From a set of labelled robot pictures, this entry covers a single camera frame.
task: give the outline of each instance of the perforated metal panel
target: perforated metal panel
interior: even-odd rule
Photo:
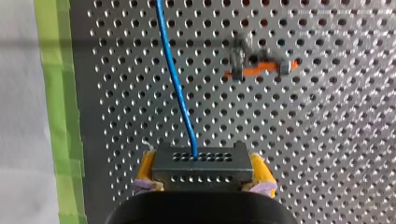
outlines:
[[[267,159],[300,223],[395,222],[396,1],[168,0],[164,10],[199,145],[237,140]],[[73,0],[90,223],[133,195],[142,142],[188,136],[152,1]],[[232,38],[296,60],[234,82]]]

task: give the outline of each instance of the orange object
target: orange object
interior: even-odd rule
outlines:
[[[294,69],[298,66],[297,62],[293,61],[291,62],[291,69]],[[253,77],[253,76],[258,76],[262,70],[269,70],[269,71],[275,71],[279,68],[277,63],[259,63],[257,64],[257,67],[250,67],[250,68],[244,68],[243,70],[243,75],[245,77]],[[226,77],[231,77],[233,74],[231,71],[227,71],[225,73]]]
[[[137,173],[136,179],[151,179],[151,166],[154,162],[155,150],[145,151],[143,154],[142,165]]]

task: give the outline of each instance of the metal bracket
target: metal bracket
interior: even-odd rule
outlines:
[[[201,147],[199,157],[189,147],[162,144],[151,168],[152,179],[164,183],[166,190],[237,191],[253,177],[247,147]]]

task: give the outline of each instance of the blue cable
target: blue cable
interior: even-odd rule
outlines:
[[[183,116],[183,121],[186,124],[187,133],[189,133],[191,142],[191,155],[193,157],[198,156],[198,144],[195,137],[194,129],[191,126],[190,118],[187,113],[187,107],[184,103],[183,91],[180,87],[180,83],[177,77],[177,70],[173,61],[172,51],[169,46],[169,37],[166,31],[165,17],[163,15],[163,0],[155,1],[155,10],[157,11],[158,24],[160,27],[161,40],[163,41],[163,53],[165,54],[166,62],[168,63],[169,72],[171,74],[172,82],[175,87],[178,105],[181,110],[181,115]]]

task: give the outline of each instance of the green tape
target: green tape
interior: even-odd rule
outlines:
[[[86,224],[68,0],[35,0],[61,224]]]

